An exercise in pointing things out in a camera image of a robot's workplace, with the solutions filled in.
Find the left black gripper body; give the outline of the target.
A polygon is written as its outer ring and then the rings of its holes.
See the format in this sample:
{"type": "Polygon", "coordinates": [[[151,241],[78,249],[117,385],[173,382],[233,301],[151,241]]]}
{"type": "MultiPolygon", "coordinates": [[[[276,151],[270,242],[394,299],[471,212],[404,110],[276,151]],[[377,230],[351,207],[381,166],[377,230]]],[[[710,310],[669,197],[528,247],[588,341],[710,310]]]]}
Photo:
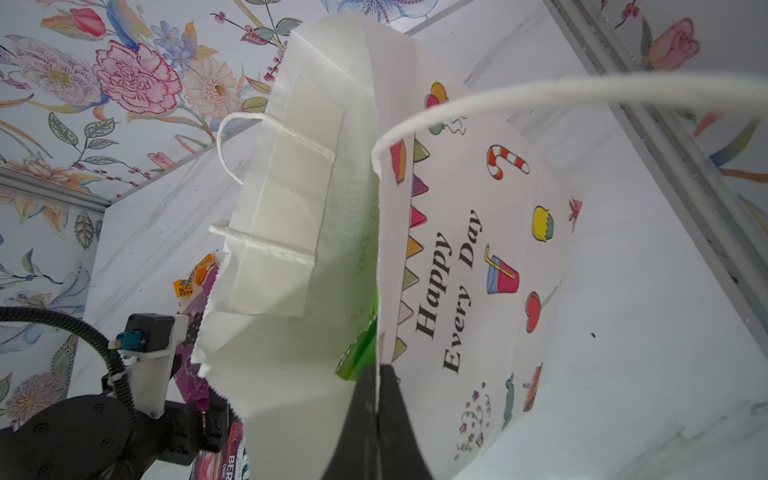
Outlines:
{"type": "Polygon", "coordinates": [[[209,390],[209,407],[166,401],[164,413],[137,413],[134,463],[144,474],[155,462],[190,466],[201,452],[221,453],[228,443],[233,414],[227,400],[209,390]]]}

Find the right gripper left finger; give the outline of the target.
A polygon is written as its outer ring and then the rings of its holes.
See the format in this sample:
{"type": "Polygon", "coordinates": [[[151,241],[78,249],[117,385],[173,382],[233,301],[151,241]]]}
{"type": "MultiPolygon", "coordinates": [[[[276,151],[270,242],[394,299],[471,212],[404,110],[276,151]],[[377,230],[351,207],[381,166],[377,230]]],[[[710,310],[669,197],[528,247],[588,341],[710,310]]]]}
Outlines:
{"type": "Polygon", "coordinates": [[[374,366],[361,370],[323,480],[374,480],[380,477],[376,375],[374,366]]]}

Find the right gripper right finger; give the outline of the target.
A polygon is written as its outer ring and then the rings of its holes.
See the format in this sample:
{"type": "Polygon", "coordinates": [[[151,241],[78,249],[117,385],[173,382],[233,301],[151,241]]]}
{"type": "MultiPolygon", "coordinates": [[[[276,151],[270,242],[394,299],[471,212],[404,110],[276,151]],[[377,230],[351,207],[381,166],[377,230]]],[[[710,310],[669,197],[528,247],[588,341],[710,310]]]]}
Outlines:
{"type": "Polygon", "coordinates": [[[380,367],[378,400],[381,478],[432,479],[418,447],[398,379],[391,365],[380,367]]]}

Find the purple berry biscuit pack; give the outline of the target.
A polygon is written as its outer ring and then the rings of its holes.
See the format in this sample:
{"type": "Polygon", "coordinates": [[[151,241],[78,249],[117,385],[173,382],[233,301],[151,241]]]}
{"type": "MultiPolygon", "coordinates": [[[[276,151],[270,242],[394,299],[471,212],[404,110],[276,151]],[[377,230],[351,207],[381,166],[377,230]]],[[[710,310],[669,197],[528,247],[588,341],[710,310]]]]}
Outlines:
{"type": "Polygon", "coordinates": [[[213,267],[202,283],[194,285],[192,293],[183,297],[181,301],[180,313],[187,316],[188,326],[185,339],[176,348],[181,365],[174,374],[174,380],[183,401],[196,407],[200,412],[210,408],[210,392],[208,382],[199,374],[201,365],[192,361],[192,353],[217,274],[218,268],[213,267]]]}

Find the green Lays chips bag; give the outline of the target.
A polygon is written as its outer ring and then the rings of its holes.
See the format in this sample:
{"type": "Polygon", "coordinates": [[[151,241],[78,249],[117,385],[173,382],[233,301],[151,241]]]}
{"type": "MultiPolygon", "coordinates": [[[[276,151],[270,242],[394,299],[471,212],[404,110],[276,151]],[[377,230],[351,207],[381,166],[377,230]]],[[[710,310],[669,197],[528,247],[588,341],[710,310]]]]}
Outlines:
{"type": "Polygon", "coordinates": [[[375,291],[365,329],[350,344],[336,367],[335,375],[344,381],[356,382],[361,371],[376,360],[378,302],[379,294],[375,291]]]}

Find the white paper gift bag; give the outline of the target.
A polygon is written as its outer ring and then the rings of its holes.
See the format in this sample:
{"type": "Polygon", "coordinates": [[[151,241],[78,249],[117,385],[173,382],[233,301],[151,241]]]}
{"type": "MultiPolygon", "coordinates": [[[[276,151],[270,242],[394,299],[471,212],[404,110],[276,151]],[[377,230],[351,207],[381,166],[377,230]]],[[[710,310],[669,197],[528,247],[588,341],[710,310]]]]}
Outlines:
{"type": "Polygon", "coordinates": [[[322,479],[356,382],[335,370],[378,291],[432,478],[528,416],[577,217],[570,187],[500,113],[636,103],[760,113],[742,75],[630,73],[474,94],[356,13],[294,30],[258,117],[193,359],[244,424],[253,479],[322,479]]]}

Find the purple Fox's candy bag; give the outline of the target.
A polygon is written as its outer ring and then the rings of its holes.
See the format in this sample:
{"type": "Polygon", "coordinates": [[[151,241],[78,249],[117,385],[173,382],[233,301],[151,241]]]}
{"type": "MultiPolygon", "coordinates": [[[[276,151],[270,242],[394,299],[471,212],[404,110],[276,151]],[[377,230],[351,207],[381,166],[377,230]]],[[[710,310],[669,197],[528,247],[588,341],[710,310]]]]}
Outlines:
{"type": "Polygon", "coordinates": [[[244,480],[250,478],[250,465],[244,441],[244,427],[236,419],[227,443],[219,453],[202,452],[192,464],[190,480],[244,480]]]}

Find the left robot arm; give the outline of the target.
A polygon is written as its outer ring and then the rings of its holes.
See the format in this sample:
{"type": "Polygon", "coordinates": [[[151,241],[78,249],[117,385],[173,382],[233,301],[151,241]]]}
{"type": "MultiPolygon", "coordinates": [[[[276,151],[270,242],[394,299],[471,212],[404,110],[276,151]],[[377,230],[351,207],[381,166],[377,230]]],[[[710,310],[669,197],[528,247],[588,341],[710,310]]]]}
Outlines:
{"type": "Polygon", "coordinates": [[[157,461],[189,466],[201,452],[220,453],[232,420],[215,393],[205,412],[167,401],[157,419],[106,395],[68,398],[1,431],[1,477],[140,479],[157,461]]]}

